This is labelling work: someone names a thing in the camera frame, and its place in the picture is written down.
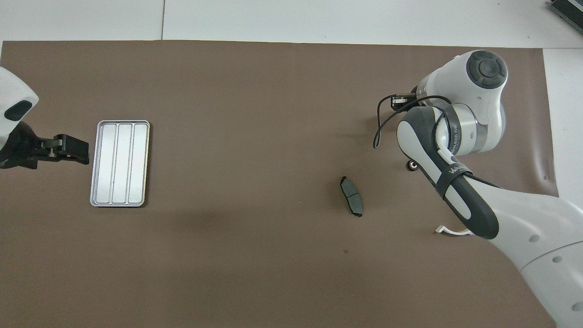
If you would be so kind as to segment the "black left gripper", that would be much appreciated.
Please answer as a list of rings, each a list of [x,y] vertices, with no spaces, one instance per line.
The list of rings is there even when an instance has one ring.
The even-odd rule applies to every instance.
[[[0,152],[0,168],[37,169],[38,161],[72,161],[88,165],[89,144],[64,133],[52,139],[40,139],[27,123],[21,121],[9,134]]]

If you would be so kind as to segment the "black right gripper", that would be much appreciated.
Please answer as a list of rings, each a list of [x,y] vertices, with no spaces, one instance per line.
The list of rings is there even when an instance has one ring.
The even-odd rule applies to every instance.
[[[415,93],[398,93],[391,95],[392,110],[401,110],[406,106],[415,106],[417,104],[417,97]]]

